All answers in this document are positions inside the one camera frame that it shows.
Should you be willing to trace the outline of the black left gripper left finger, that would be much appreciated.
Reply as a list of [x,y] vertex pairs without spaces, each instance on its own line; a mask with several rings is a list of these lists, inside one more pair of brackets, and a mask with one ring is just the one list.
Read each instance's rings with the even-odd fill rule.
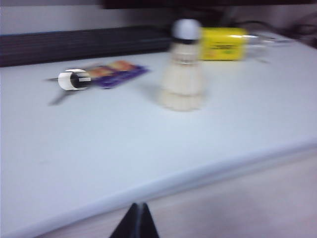
[[139,215],[139,205],[133,203],[110,235],[110,238],[138,238]]

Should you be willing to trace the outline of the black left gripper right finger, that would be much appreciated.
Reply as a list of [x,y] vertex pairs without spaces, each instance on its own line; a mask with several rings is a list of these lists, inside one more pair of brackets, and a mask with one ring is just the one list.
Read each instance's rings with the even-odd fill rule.
[[159,238],[154,220],[147,203],[141,204],[140,215],[140,237],[141,238]]

